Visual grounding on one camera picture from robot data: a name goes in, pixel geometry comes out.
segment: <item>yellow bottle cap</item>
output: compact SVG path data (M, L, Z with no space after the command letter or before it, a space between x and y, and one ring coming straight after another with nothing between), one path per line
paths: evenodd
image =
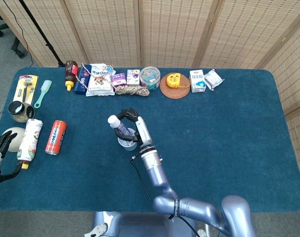
M22 164L22 169L28 169L29 164Z
M71 91L71 88L75 85L73 81L66 81L66 87L67 87L67 91Z

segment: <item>blue tablecloth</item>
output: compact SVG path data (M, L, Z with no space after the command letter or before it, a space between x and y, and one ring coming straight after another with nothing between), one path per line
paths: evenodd
M117 68L118 73L127 68ZM160 69L161 75L190 69ZM107 123L132 107L144 118L163 158L171 186L180 198L219 207L226 195L241 195L251 210L300 209L300 174L272 74L265 70L218 69L225 81L183 99L130 95L85 97L67 92L64 68L23 68L14 77L0 122L0 135L13 126L9 116L18 77L39 76L35 100L46 79L53 84L36 118L43 121L36 157L28 170L0 184L0 209L152 211L134 168L136 152L125 151ZM58 156L44 152L55 120L68 128ZM11 172L16 154L8 152L2 172ZM141 160L137 160L152 197Z

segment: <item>round wicker mat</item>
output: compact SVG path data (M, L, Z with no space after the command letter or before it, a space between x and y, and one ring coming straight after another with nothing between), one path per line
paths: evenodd
M181 99L181 98L187 96L187 94L189 93L189 90L190 90L190 86L188 86L190 84L190 82L187 79L187 77L185 77L183 74L181 74L180 86L188 86L188 87L170 88L166 84L166 78L170 74L173 74L173 73L169 73L169 74L165 75L160 81L160 89L161 89L162 93L166 97L175 99L175 100Z

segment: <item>robotic arm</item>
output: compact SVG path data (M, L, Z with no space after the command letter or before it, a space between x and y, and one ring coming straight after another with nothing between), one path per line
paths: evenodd
M134 136L124 136L118 129L115 134L122 140L138 142L139 154L144 162L148 176L155 188L162 190L162 195L153 200L153 208L159 214L188 218L208 224L229 237L256 237L252 226L250 208L247 201L239 196L227 196L222 201L222 212L203 201L191 198L179 199L171 188L144 120L130 108L122 110L118 119L127 118L136 124Z
M12 139L15 138L17 135L17 133L13 133L13 134L11 133L12 131L8 131L2 136L0 136L0 168ZM6 175L1 175L1 170L0 170L0 183L5 180L16 177L18 173L21 171L21 168L22 168L22 163L18 163L15 170L12 173Z

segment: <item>plastic bottle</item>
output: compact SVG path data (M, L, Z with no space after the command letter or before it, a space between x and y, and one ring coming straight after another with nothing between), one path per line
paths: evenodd
M78 70L78 66L77 63L75 61L71 61L68 60L66 62L66 87L67 87L67 91L71 91L71 88L75 85L76 83L76 75L77 75L77 70Z
M111 115L107 122L112 128L117 128L123 135L133 136L128 128L117 118L116 115Z

